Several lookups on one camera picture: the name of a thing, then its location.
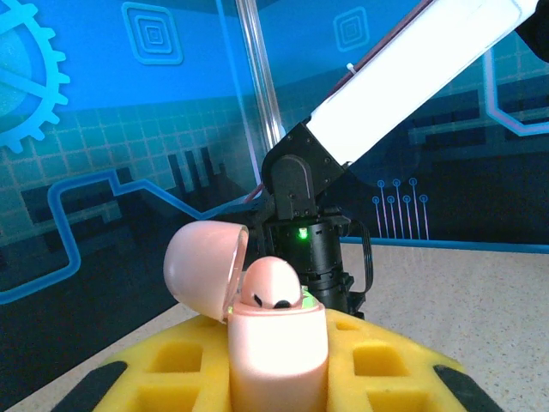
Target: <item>square icon graphic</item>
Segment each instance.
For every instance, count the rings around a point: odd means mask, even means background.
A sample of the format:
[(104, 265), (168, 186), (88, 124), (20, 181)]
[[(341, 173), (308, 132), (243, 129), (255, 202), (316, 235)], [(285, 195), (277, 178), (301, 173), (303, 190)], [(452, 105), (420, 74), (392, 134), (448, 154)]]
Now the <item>square icon graphic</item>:
[(131, 50), (143, 64), (181, 64), (183, 51), (170, 10), (126, 2), (122, 14)]
[(340, 52), (349, 52), (370, 41), (364, 7), (350, 9), (334, 18), (335, 41)]

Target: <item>earbud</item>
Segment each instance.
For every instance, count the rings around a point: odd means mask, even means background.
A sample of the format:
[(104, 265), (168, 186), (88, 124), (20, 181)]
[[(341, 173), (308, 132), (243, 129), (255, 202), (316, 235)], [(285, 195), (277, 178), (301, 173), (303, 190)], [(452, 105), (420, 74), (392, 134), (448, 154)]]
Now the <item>earbud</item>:
[(242, 303), (264, 309), (285, 309), (301, 300), (298, 274), (278, 257), (262, 257), (250, 265), (244, 275)]

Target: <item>green indicator light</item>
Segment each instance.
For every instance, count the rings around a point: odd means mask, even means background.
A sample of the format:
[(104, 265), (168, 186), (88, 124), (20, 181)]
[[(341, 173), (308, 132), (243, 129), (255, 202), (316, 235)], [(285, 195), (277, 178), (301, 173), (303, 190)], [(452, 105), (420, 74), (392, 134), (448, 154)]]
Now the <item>green indicator light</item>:
[(298, 236), (302, 240), (307, 239), (309, 237), (309, 232), (307, 231), (307, 228), (306, 227), (300, 228)]

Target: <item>table surface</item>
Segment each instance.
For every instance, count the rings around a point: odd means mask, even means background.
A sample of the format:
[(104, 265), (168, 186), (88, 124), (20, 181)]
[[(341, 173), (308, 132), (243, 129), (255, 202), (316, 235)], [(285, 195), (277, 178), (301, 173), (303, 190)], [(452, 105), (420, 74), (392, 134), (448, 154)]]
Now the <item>table surface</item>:
[[(342, 245), (364, 285), (361, 245)], [(368, 321), (453, 357), (506, 411), (549, 410), (549, 255), (373, 246)], [(50, 412), (107, 356), (196, 313), (177, 305), (7, 412)]]

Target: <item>yellow foam holder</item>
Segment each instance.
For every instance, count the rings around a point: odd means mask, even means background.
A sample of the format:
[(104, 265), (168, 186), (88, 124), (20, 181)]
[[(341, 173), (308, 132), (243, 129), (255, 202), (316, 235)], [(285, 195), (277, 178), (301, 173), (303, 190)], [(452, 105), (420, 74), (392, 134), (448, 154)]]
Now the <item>yellow foam holder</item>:
[[(327, 310), (327, 323), (327, 412), (466, 411), (433, 369), (463, 372), (455, 360), (345, 313)], [(94, 412), (232, 410), (226, 325), (213, 319), (187, 320), (105, 364), (115, 361), (127, 368)]]

